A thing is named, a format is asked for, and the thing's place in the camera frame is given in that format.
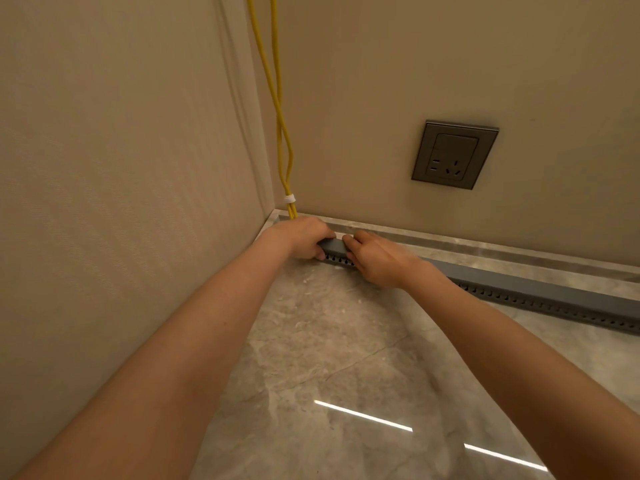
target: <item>right hand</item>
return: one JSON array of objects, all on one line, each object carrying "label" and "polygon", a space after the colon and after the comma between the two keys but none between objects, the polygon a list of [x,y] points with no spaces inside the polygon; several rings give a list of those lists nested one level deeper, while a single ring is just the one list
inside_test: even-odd
[{"label": "right hand", "polygon": [[382,288],[404,288],[412,269],[422,263],[404,246],[363,230],[353,237],[345,234],[342,240],[351,251],[347,257],[365,279]]}]

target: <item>marble floor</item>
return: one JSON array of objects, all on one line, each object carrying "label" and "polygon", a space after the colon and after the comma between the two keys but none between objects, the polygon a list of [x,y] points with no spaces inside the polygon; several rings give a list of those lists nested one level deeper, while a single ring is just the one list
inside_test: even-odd
[{"label": "marble floor", "polygon": [[[569,279],[562,271],[540,273]],[[576,287],[606,287],[606,278],[580,276],[570,276]],[[612,294],[640,298],[640,285],[620,291],[614,284]],[[496,307],[640,411],[640,337]],[[260,311],[191,478],[551,478],[465,444],[541,464],[408,295],[380,291],[354,269],[292,261]]]}]

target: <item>electrical outlet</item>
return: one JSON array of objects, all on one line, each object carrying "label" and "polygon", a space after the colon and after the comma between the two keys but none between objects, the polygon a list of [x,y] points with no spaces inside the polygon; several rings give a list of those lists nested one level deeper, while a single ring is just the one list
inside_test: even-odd
[{"label": "electrical outlet", "polygon": [[498,131],[427,121],[412,179],[471,190]]},{"label": "electrical outlet", "polygon": [[462,180],[478,144],[478,138],[441,133],[431,152],[427,173],[448,180]]}]

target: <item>hand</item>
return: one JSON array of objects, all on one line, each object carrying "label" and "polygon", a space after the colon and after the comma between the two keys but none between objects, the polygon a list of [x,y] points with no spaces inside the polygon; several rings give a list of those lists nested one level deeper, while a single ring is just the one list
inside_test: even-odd
[{"label": "hand", "polygon": [[318,246],[318,241],[325,237],[335,238],[335,233],[317,217],[297,217],[268,230],[289,247],[291,256],[303,259],[324,259],[324,251]]},{"label": "hand", "polygon": [[365,279],[382,288],[404,288],[412,268],[422,263],[404,246],[363,230],[353,237],[345,234],[342,240],[351,251],[347,257]]}]

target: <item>left hand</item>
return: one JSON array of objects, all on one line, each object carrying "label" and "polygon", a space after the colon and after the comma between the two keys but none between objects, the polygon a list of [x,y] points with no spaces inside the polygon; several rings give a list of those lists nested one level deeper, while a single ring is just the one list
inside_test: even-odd
[{"label": "left hand", "polygon": [[295,258],[324,259],[324,251],[317,245],[325,237],[335,237],[334,231],[317,217],[297,217],[268,229],[277,235]]}]

